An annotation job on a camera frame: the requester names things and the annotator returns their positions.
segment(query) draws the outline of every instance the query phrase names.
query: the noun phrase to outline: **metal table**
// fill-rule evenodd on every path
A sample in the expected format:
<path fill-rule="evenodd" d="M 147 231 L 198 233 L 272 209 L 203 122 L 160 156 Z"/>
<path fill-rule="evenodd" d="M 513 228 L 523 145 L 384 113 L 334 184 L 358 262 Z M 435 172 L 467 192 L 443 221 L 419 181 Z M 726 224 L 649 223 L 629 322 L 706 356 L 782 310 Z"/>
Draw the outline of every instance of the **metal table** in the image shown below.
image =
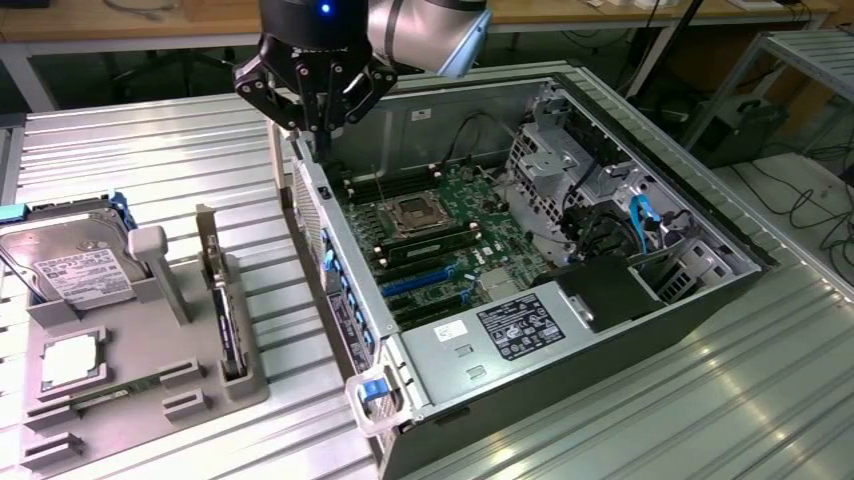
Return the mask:
<path fill-rule="evenodd" d="M 686 149 L 690 149 L 697 143 L 723 101 L 735 92 L 742 78 L 763 52 L 774 55 L 803 74 L 823 83 L 849 102 L 854 102 L 854 35 L 835 29 L 761 33 L 745 50 L 711 101 L 689 125 L 682 138 L 682 145 Z M 765 93 L 775 78 L 775 75 L 769 75 L 766 81 L 757 86 L 754 91 Z"/>
<path fill-rule="evenodd" d="M 543 68 L 569 73 L 781 266 L 679 345 L 411 478 L 850 477 L 851 287 L 586 70 L 558 63 Z M 19 200 L 68 198 L 112 182 L 124 187 L 138 219 L 167 229 L 172 261 L 196 241 L 195 203 L 222 209 L 220 238 L 240 257 L 272 388 L 266 403 L 63 478 L 174 478 L 176 472 L 191 478 L 375 478 L 272 204 L 260 116 L 235 97 L 218 96 L 34 115 L 26 130 L 12 136 L 26 151 L 20 162 L 11 159 L 11 172 L 23 167 Z M 5 277 L 3 452 L 16 451 L 22 293 Z M 0 474 L 26 477 L 9 466 L 11 455 L 0 461 Z"/>

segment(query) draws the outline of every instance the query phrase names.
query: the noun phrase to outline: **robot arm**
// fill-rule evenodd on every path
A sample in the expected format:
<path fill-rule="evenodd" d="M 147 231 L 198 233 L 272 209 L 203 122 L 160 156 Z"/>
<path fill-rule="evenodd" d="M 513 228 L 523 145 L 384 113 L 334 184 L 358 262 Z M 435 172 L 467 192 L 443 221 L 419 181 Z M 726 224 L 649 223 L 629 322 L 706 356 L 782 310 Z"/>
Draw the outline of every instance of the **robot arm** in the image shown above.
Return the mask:
<path fill-rule="evenodd" d="M 260 0 L 260 14 L 238 94 L 282 127 L 316 133 L 362 119 L 398 80 L 391 61 L 465 75 L 490 20 L 486 0 Z"/>

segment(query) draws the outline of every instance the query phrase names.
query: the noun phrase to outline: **warning label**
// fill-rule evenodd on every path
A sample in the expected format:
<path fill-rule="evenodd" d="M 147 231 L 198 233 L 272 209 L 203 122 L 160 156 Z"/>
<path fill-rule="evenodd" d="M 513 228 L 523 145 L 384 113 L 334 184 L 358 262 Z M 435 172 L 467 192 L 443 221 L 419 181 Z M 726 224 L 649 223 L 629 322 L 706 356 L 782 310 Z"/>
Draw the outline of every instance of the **warning label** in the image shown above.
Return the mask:
<path fill-rule="evenodd" d="M 566 338 L 535 294 L 478 313 L 505 360 L 515 360 Z"/>

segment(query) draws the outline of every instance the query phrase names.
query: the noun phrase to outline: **blue pcie slot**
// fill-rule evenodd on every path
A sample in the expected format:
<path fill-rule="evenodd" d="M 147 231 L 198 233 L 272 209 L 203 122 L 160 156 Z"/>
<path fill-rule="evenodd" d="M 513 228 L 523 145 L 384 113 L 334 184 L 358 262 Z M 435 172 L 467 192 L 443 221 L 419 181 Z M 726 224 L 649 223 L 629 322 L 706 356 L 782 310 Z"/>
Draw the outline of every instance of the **blue pcie slot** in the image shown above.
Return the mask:
<path fill-rule="evenodd" d="M 426 287 L 427 285 L 432 285 L 439 282 L 445 282 L 454 276 L 454 267 L 445 267 L 442 270 L 427 273 L 420 277 L 415 277 L 411 280 L 406 280 L 403 282 L 395 283 L 394 285 L 388 285 L 383 287 L 383 297 L 391 297 L 394 295 L 400 295 L 416 288 Z"/>

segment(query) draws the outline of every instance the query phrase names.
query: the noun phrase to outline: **processor chip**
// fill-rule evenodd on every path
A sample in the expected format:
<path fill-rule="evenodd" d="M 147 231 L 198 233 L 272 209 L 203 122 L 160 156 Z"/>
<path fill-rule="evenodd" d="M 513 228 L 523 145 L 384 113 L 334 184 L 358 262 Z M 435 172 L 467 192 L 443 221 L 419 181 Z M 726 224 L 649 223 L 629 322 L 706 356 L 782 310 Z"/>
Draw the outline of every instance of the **processor chip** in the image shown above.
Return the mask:
<path fill-rule="evenodd" d="M 98 375 L 98 338 L 80 335 L 44 347 L 42 391 Z"/>
<path fill-rule="evenodd" d="M 517 282 L 505 267 L 498 267 L 483 273 L 478 279 L 478 284 L 491 300 L 499 300 L 519 292 Z"/>

